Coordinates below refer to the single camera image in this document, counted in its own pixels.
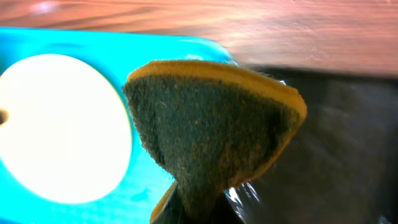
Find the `light green plate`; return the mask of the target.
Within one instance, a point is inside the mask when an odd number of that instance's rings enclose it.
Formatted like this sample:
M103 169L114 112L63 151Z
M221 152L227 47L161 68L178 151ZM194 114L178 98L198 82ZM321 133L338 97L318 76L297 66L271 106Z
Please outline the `light green plate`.
M1 160L24 187L58 203L101 199L120 184L132 152L121 97L76 58L41 54L1 75Z

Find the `green and yellow sponge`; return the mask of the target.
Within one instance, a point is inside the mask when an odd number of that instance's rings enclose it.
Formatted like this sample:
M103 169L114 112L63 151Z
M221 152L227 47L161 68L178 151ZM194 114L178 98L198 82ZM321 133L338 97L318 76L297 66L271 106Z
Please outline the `green and yellow sponge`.
M150 62L123 93L144 149L174 178L151 223L241 223L225 191L260 178L307 116L297 89L203 60Z

